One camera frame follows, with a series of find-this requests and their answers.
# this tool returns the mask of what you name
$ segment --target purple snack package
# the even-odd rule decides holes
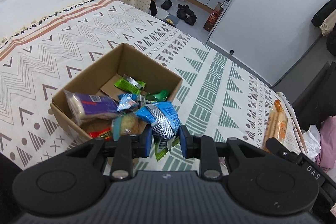
[[[117,104],[108,96],[72,93],[64,90],[77,125],[93,119],[113,119],[119,115]]]

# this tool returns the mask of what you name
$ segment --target screw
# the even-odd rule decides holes
[[[203,174],[208,179],[216,179],[221,175],[221,173],[219,173],[217,170],[212,169],[206,170]]]
[[[126,170],[115,170],[112,172],[112,177],[115,179],[124,179],[128,177],[128,172]]]

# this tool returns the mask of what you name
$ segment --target bread roll package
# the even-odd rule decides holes
[[[262,143],[263,150],[269,152],[265,145],[269,138],[276,138],[281,144],[284,143],[287,122],[288,118],[280,104],[280,100],[275,100],[268,116],[267,127]]]

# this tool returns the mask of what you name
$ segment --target red snack package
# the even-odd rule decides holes
[[[105,128],[101,131],[97,132],[89,132],[88,133],[90,137],[92,138],[97,138],[97,137],[102,137],[105,138],[106,141],[111,139],[112,133],[111,133],[111,128]]]

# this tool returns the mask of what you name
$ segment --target bedspread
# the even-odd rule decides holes
[[[237,137],[260,147],[277,95],[243,68],[189,34],[118,0],[88,0],[50,15],[0,46],[0,152],[21,168],[79,144],[57,124],[51,97],[81,70],[120,43],[133,45],[178,73],[173,102],[195,135]],[[299,152],[288,126],[286,142]],[[191,170],[179,145],[136,170]]]

